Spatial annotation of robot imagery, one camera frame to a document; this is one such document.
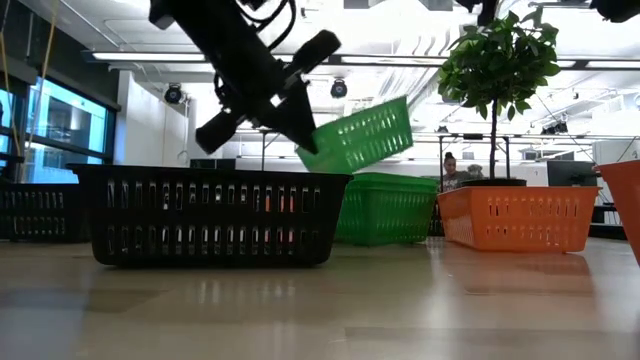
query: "green leaves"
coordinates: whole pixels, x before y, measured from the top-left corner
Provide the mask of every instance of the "green leaves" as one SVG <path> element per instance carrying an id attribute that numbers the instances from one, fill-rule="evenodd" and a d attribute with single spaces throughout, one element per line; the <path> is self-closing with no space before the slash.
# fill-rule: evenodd
<path id="1" fill-rule="evenodd" d="M 542 6 L 538 6 L 534 11 L 525 15 L 525 17 L 522 18 L 521 22 L 526 23 L 527 21 L 533 20 L 533 27 L 539 28 L 540 24 L 542 23 L 542 10 Z"/>
<path id="2" fill-rule="evenodd" d="M 560 72 L 560 66 L 554 63 L 547 63 L 544 65 L 544 76 L 556 76 Z"/>
<path id="3" fill-rule="evenodd" d="M 509 121 L 513 120 L 513 117 L 516 116 L 516 108 L 511 105 L 509 107 L 509 111 L 507 112 L 507 117 L 509 118 Z"/>
<path id="4" fill-rule="evenodd" d="M 529 109 L 531 109 L 531 105 L 527 104 L 526 101 L 520 100 L 516 102 L 516 110 L 518 110 L 520 115 L 524 114 L 524 111 Z"/>
<path id="5" fill-rule="evenodd" d="M 476 110 L 480 113 L 483 119 L 487 120 L 487 116 L 489 115 L 487 111 L 487 104 L 478 104 Z"/>
<path id="6" fill-rule="evenodd" d="M 533 28 L 524 27 L 533 22 Z M 475 108 L 484 119 L 495 101 L 509 120 L 531 109 L 527 99 L 546 77 L 557 75 L 554 49 L 558 29 L 542 23 L 542 8 L 522 20 L 513 12 L 486 27 L 464 26 L 464 35 L 451 45 L 449 59 L 440 68 L 438 93 Z"/>

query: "tree trunk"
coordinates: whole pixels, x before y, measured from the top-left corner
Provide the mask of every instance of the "tree trunk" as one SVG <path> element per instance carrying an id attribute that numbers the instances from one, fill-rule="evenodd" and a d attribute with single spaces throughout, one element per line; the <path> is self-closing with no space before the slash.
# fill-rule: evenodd
<path id="1" fill-rule="evenodd" d="M 496 131 L 498 129 L 498 100 L 491 104 L 491 153 L 489 154 L 489 179 L 496 178 Z"/>

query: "green basket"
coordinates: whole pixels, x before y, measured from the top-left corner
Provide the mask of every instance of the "green basket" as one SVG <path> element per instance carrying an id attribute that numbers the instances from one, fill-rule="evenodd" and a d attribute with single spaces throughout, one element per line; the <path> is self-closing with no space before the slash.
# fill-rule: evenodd
<path id="1" fill-rule="evenodd" d="M 353 245 L 423 241 L 431 223 L 438 182 L 363 173 L 347 185 L 336 240 Z"/>
<path id="2" fill-rule="evenodd" d="M 353 174 L 413 146 L 407 97 L 322 125 L 313 138 L 318 154 L 296 150 L 309 171 Z"/>

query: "black basket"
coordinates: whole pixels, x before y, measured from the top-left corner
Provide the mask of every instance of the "black basket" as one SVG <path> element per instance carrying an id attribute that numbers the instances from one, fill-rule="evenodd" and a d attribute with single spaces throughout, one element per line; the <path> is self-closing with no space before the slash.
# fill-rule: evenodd
<path id="1" fill-rule="evenodd" d="M 105 265 L 317 265 L 347 175 L 72 165 Z"/>
<path id="2" fill-rule="evenodd" d="M 0 184 L 0 239 L 88 240 L 80 195 L 71 184 Z"/>

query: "floor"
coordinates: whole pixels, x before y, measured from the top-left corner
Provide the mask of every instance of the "floor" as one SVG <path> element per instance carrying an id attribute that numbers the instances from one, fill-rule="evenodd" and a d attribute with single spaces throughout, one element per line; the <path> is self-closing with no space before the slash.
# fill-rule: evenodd
<path id="1" fill-rule="evenodd" d="M 118 270 L 0 243 L 0 359 L 640 359 L 628 243 L 579 255 L 338 247 L 301 270 Z"/>

